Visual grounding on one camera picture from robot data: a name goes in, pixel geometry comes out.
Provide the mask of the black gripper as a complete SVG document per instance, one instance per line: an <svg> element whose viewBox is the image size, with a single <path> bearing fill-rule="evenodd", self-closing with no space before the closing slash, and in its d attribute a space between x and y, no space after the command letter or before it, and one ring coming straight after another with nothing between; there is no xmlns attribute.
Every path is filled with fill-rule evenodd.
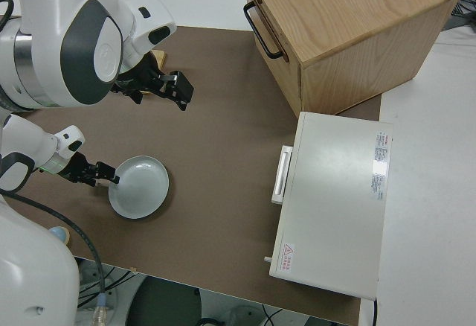
<svg viewBox="0 0 476 326"><path fill-rule="evenodd" d="M118 184L120 177L116 169L104 162L91 164L87 158L76 152L68 164L58 173L64 179L73 183L84 183L92 187L108 186L109 183Z"/></svg>
<svg viewBox="0 0 476 326"><path fill-rule="evenodd" d="M110 91L121 93L140 104L143 92L172 100L181 111L191 102L194 88L181 71L163 74L158 68L152 52L146 53L141 61L130 70L120 73Z"/></svg>

